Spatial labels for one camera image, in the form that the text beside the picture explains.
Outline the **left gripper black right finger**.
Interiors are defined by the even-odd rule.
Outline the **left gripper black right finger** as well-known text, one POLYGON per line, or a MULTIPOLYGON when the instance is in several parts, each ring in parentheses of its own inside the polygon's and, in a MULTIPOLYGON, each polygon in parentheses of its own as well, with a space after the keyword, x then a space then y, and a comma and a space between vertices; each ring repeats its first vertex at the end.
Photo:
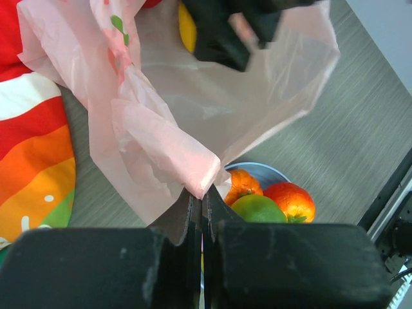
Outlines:
POLYGON ((206 308, 385 308, 392 291, 356 225, 248 223, 211 187, 202 201, 206 308))

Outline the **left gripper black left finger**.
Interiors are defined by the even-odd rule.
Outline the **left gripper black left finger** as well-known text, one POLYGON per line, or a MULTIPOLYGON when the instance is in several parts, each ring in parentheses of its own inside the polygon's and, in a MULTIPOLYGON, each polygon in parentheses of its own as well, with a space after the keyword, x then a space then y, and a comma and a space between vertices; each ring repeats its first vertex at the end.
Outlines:
POLYGON ((33 229, 1 265, 2 308, 197 308, 201 201, 146 228, 33 229))

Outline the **red fake strawberry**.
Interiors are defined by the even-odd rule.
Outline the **red fake strawberry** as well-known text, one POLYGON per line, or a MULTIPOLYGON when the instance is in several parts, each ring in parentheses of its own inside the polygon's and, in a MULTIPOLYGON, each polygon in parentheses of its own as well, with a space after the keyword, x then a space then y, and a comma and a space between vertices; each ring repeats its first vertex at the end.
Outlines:
POLYGON ((161 2, 162 0, 145 0, 142 7, 143 8, 153 8, 161 2))

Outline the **yellow fake lemon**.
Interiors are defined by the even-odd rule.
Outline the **yellow fake lemon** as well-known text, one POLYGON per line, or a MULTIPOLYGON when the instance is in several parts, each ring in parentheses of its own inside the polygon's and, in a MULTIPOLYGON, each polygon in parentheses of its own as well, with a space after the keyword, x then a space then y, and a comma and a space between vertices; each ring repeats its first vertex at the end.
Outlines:
POLYGON ((178 24, 183 45, 189 53, 193 54, 197 38, 196 25, 186 6, 181 1, 178 5, 178 24))

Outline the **green fake apple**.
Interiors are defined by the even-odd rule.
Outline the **green fake apple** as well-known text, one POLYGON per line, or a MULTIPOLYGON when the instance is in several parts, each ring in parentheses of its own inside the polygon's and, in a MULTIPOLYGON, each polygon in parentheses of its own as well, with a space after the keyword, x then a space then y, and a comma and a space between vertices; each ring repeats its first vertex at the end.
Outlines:
POLYGON ((235 201, 232 210, 247 222, 287 223, 288 220, 277 204, 266 196, 250 194, 235 201))

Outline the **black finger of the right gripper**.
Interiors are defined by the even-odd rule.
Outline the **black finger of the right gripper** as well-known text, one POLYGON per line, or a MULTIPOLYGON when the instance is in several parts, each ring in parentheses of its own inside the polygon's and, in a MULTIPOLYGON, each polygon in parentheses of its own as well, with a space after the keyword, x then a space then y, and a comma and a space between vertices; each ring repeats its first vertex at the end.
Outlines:
POLYGON ((196 47, 192 54, 198 61, 215 62, 244 72, 250 51, 229 23, 228 1, 186 1, 197 30, 196 47))
POLYGON ((312 0, 234 0, 228 1, 230 11, 242 14, 257 37, 259 49, 265 49, 274 41, 277 24, 284 10, 295 7, 311 6, 317 1, 312 0))

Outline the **pink plastic bag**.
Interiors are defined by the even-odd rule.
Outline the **pink plastic bag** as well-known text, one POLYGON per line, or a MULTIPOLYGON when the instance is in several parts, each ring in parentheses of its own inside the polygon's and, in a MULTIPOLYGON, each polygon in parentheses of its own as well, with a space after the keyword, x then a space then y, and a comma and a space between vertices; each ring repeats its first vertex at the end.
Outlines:
POLYGON ((20 59, 87 109, 94 163, 148 224, 308 114, 339 58, 329 1, 285 11, 244 73, 187 52, 176 1, 21 1, 17 12, 20 59))

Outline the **orange fake pumpkin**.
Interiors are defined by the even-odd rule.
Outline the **orange fake pumpkin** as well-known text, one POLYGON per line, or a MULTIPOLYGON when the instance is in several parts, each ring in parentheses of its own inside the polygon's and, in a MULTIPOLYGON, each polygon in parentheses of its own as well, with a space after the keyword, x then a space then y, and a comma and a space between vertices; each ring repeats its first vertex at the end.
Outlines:
POLYGON ((229 207, 243 196, 250 194, 263 195, 260 183, 246 170, 233 169, 229 173, 231 175, 231 188, 224 199, 229 207))

